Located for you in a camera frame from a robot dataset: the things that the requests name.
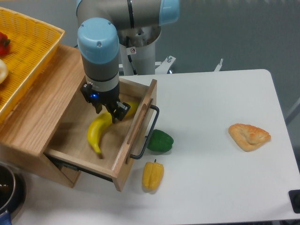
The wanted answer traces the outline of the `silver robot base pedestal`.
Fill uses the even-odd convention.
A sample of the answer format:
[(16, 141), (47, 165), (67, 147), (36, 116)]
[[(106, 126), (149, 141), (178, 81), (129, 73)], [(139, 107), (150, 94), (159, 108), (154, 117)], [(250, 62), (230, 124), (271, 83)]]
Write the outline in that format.
[(156, 42), (160, 34), (159, 25), (118, 31), (125, 76), (155, 73)]

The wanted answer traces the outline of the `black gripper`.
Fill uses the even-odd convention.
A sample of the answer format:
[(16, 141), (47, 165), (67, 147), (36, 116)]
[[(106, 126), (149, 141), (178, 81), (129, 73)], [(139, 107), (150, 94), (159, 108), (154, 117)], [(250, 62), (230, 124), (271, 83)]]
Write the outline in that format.
[(95, 107), (97, 114), (102, 111), (102, 106), (104, 105), (107, 110), (110, 110), (112, 123), (122, 121), (129, 112), (131, 106), (128, 103), (120, 102), (120, 85), (117, 84), (112, 90), (104, 92), (96, 91), (92, 87), (91, 84), (85, 83), (80, 88), (86, 102), (91, 103)]

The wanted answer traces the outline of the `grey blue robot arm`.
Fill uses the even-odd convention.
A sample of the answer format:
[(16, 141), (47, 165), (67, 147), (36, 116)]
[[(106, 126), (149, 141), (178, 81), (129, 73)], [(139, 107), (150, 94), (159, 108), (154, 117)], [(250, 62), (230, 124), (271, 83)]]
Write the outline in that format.
[(77, 45), (86, 83), (85, 100), (113, 121), (130, 109), (120, 101), (119, 64), (125, 75), (155, 73), (155, 43), (161, 27), (180, 16), (177, 0), (79, 0)]

